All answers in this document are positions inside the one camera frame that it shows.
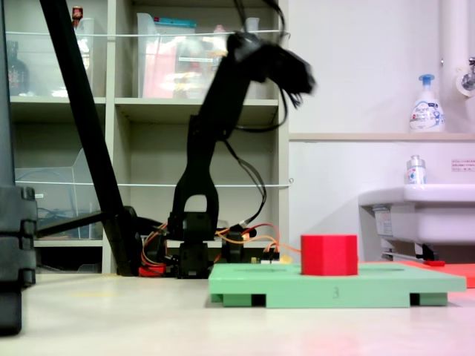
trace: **shelf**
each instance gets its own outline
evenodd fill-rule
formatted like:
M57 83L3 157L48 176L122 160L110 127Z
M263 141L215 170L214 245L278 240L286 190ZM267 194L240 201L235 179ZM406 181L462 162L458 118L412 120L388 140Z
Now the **shelf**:
M131 122L157 124L187 124L191 115L198 114L202 103L201 99L116 99L117 110ZM248 99L244 102L239 123L267 125L277 109L277 99Z
M168 248L179 248L181 241L167 241ZM244 244L244 248L266 248L270 241L254 241ZM221 241L208 241L209 248L221 248Z
M235 7L231 0L135 0L135 5L162 6L162 7ZM266 7L262 0L243 0L245 8Z
M105 122L105 98L95 98L97 114ZM72 123L69 98L54 96L11 96L12 118L15 123Z
M102 240L35 240L35 247L102 247Z
M322 141L475 141L475 133L290 133L290 142Z

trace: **spray bottle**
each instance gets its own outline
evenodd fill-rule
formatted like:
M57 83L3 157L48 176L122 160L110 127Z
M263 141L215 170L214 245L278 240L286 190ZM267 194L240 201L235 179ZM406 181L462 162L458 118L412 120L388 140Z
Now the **spray bottle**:
M422 81L423 91L417 99L409 121L411 132L443 132L445 131L445 115L430 87L434 80L432 74L419 77Z

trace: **storage bin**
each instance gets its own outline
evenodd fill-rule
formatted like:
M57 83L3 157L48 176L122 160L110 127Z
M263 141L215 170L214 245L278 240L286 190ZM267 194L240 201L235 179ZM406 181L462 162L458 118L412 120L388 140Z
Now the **storage bin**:
M38 204L38 227L99 210L96 191L91 184L91 173L83 150L79 152L71 167L16 168L15 177L18 185L28 186L35 190ZM41 184L40 182L58 184ZM83 183L85 185L61 183ZM48 238L100 240L102 239L102 225L95 223Z
M139 35L150 35L138 39L138 97L204 98L220 58L226 55L228 35L193 34L187 27L164 34L147 13L137 14L137 24ZM271 89L252 83L247 99L269 99Z
M105 96L106 37L95 19L82 19L76 30L82 61L94 96ZM7 33L11 96L68 97L49 35Z

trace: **green tray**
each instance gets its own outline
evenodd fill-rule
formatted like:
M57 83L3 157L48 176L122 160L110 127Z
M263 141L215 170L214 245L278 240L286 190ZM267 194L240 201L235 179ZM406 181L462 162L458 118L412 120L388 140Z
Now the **green tray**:
M296 264L217 264L209 293L223 306L267 308L397 308L445 306L449 291L465 291L465 278L401 263L359 265L359 275L301 275Z

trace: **white floor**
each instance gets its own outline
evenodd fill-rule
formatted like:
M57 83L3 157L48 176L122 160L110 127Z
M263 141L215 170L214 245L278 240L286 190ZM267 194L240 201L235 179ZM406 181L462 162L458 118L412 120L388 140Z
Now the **white floor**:
M41 275L0 356L474 356L475 289L448 307L222 309L205 280Z

